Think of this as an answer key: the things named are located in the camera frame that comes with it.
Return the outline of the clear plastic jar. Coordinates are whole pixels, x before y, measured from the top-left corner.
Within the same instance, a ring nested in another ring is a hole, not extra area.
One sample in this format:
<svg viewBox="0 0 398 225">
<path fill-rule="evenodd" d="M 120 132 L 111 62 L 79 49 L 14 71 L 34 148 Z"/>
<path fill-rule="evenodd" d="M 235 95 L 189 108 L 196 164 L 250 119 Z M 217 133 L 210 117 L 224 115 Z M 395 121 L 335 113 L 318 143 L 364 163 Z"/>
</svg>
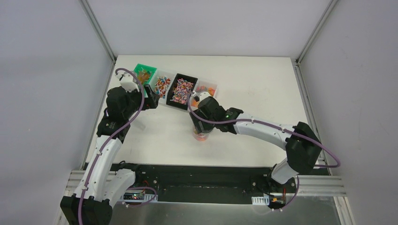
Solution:
<svg viewBox="0 0 398 225">
<path fill-rule="evenodd" d="M 209 138 L 211 133 L 212 133 L 212 130 L 208 130 L 204 133 L 200 133 L 199 131 L 196 130 L 196 128 L 194 126 L 192 126 L 192 136 L 197 141 L 200 141 L 200 142 L 206 141 Z"/>
</svg>

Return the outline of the translucent plastic scoop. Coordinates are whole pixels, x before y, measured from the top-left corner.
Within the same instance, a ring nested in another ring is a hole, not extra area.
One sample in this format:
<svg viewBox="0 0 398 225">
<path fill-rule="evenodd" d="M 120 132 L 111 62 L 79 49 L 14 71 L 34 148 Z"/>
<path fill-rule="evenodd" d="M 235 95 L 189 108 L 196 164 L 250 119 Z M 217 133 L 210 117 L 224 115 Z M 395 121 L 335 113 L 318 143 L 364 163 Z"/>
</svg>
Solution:
<svg viewBox="0 0 398 225">
<path fill-rule="evenodd" d="M 135 120 L 133 123 L 134 126 L 140 129 L 141 131 L 144 131 L 146 129 L 145 124 L 141 120 Z"/>
</svg>

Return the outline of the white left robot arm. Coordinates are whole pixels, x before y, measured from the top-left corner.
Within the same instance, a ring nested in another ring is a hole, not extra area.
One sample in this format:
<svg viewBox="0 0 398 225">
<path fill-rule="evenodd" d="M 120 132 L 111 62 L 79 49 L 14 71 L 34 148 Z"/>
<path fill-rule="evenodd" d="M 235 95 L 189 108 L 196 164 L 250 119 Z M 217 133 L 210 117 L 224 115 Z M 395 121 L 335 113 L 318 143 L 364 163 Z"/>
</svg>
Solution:
<svg viewBox="0 0 398 225">
<path fill-rule="evenodd" d="M 110 182 L 107 177 L 132 120 L 141 111 L 157 108 L 159 99 L 149 84 L 143 90 L 126 91 L 119 86 L 107 92 L 107 106 L 97 128 L 96 150 L 74 193 L 60 202 L 70 225 L 108 225 L 124 192 L 129 187 L 135 190 L 142 186 L 142 175 L 131 169 L 117 171 Z"/>
</svg>

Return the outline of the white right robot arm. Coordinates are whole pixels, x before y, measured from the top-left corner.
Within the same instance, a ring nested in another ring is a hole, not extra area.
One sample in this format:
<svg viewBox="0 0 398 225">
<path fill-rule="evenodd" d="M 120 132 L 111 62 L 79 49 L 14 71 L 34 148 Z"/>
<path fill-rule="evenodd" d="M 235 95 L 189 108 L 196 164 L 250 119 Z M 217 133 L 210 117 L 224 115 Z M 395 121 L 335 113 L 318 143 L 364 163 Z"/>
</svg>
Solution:
<svg viewBox="0 0 398 225">
<path fill-rule="evenodd" d="M 190 110 L 190 117 L 198 133 L 210 133 L 216 128 L 266 141 L 286 152 L 286 158 L 268 175 L 266 185 L 270 191 L 280 191 L 290 178 L 309 173 L 316 166 L 320 141 L 308 124 L 261 121 L 237 108 L 224 109 L 212 96 L 194 96 L 192 100 L 197 102 L 197 108 Z"/>
</svg>

